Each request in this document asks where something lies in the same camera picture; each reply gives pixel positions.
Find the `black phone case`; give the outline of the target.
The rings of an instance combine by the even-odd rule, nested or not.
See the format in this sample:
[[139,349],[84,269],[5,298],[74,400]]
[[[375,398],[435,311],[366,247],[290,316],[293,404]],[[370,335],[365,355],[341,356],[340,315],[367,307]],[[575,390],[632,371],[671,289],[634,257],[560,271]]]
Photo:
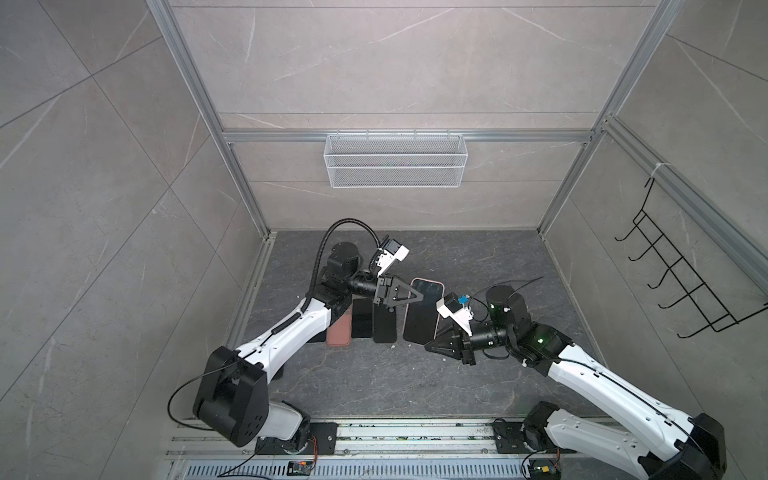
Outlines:
[[373,306],[372,338],[377,344],[393,344],[397,341],[397,314],[394,307]]

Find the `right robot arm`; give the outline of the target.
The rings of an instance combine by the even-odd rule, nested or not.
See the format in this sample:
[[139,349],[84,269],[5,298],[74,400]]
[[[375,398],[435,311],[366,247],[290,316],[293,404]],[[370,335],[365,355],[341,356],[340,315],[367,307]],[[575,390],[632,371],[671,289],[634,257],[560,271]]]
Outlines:
[[617,422],[612,428],[551,402],[538,403],[520,431],[534,453],[572,450],[637,479],[720,479],[727,470],[724,428],[708,414],[690,416],[610,371],[555,327],[532,319],[522,295],[493,286],[487,317],[477,321],[470,297],[453,292],[431,301],[451,321],[426,350],[475,362],[480,351],[504,349],[510,358],[564,385]]

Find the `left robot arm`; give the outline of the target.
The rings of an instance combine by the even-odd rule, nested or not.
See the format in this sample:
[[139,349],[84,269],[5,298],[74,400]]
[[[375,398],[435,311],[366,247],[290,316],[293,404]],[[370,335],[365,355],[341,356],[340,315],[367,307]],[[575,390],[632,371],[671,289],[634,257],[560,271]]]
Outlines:
[[237,447],[260,438],[279,441],[290,452],[303,450],[310,437],[310,417],[287,403],[272,402],[270,382],[305,344],[336,323],[355,297],[385,309],[421,300],[422,294],[389,272],[408,253],[400,242],[386,239],[364,267],[355,244],[334,245],[326,265],[314,273],[304,300],[289,314],[236,349],[220,347],[209,356],[193,415]]

